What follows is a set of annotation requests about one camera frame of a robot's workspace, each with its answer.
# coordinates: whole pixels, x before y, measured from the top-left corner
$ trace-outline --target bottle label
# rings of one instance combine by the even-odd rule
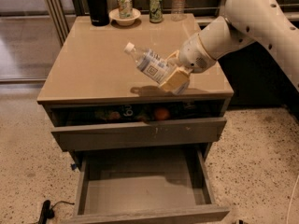
[[[173,71],[173,68],[151,49],[149,49],[148,53],[139,62],[137,68],[159,84]]]

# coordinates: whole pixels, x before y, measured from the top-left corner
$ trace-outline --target cabinet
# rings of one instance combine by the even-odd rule
[[[165,15],[158,24],[142,15],[125,28],[77,18],[37,98],[57,144],[80,170],[74,216],[65,223],[185,224],[228,213],[215,204],[205,167],[233,95],[221,68],[192,75],[176,96],[160,91],[123,52],[130,41],[167,57],[198,31],[192,14],[179,22]],[[168,120],[150,116],[161,106],[173,111]],[[143,107],[142,121],[102,116]]]

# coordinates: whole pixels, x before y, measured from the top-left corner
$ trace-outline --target white bottle cap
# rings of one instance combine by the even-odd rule
[[[131,42],[129,42],[127,44],[127,46],[124,48],[124,52],[127,53],[127,54],[130,54],[132,49],[135,47],[134,44],[132,44]]]

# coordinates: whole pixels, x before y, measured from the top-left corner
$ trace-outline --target white wire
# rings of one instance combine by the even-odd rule
[[[293,195],[295,193],[295,190],[296,190],[296,187],[297,187],[297,184],[298,184],[298,180],[299,180],[299,175],[297,176],[297,180],[296,180],[295,185],[293,186],[293,189],[292,189],[292,196],[291,196],[291,199],[290,199],[288,213],[287,213],[287,224],[289,224],[289,215],[290,215],[290,210],[291,210],[291,206],[292,206],[292,198],[293,198]]]

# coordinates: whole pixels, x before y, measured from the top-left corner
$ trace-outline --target wooden tabletop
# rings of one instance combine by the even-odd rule
[[[37,101],[42,105],[106,104],[232,96],[233,90],[218,64],[203,74],[192,74],[190,87],[177,97],[159,90],[123,52],[132,42],[166,58],[198,31],[193,14],[187,14],[183,21],[171,21],[170,15],[164,15],[161,23],[151,23],[149,15],[141,15],[129,27],[120,27],[114,21],[94,27],[90,17],[77,17]]]

